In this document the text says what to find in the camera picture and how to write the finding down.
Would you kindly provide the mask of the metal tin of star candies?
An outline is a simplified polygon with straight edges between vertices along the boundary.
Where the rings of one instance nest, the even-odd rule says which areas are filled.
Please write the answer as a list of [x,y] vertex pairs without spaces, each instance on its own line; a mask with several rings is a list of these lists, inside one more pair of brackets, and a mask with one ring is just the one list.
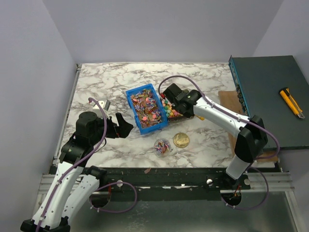
[[163,109],[166,113],[168,122],[174,122],[174,121],[187,120],[187,119],[194,118],[194,116],[187,118],[184,115],[177,112],[176,110],[174,110],[172,108],[173,104],[165,97],[163,92],[160,93],[160,100],[161,100]]

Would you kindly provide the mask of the yellow plastic scoop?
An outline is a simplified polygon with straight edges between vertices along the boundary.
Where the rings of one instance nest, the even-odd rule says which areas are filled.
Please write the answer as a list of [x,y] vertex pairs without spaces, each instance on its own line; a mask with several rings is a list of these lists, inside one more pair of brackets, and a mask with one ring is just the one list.
[[204,117],[201,117],[201,116],[197,116],[197,115],[195,115],[197,118],[199,118],[200,120],[205,120],[205,118]]

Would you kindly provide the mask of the blue plastic candy bin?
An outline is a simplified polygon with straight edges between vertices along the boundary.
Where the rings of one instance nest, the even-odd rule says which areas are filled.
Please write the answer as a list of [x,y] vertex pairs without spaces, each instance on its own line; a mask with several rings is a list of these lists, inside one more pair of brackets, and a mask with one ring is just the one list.
[[141,135],[168,125],[165,110],[152,84],[127,90],[126,98]]

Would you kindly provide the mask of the gold round lid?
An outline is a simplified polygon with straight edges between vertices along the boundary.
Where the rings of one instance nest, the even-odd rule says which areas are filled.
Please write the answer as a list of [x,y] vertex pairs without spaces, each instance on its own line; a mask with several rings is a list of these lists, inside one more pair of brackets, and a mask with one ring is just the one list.
[[179,132],[179,133],[174,135],[173,143],[179,148],[185,148],[189,145],[190,138],[187,134],[185,134],[183,132]]

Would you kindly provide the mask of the clear plastic round container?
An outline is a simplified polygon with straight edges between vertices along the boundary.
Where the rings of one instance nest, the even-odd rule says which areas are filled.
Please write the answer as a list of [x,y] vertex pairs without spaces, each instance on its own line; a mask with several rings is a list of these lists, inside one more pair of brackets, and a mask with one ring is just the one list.
[[167,139],[161,138],[155,141],[154,150],[157,157],[163,158],[169,155],[173,151],[173,148]]

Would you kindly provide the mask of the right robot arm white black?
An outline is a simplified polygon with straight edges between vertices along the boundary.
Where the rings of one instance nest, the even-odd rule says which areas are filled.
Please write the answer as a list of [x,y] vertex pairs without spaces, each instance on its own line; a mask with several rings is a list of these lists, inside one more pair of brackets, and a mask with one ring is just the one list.
[[176,84],[171,84],[163,95],[183,116],[201,116],[236,138],[235,156],[225,170],[222,184],[227,189],[238,186],[239,177],[268,143],[263,120],[258,116],[249,118],[226,109],[203,96],[198,90],[186,93]]

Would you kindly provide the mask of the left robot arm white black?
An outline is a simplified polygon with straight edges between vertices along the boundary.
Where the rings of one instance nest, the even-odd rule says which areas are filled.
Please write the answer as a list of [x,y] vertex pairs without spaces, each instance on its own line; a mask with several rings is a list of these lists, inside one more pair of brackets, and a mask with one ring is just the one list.
[[107,185],[107,171],[95,166],[84,170],[90,156],[105,138],[127,138],[133,125],[116,113],[100,118],[94,112],[84,112],[76,121],[76,131],[61,149],[53,182],[38,211],[23,221],[23,232],[68,232],[83,204],[95,191]]

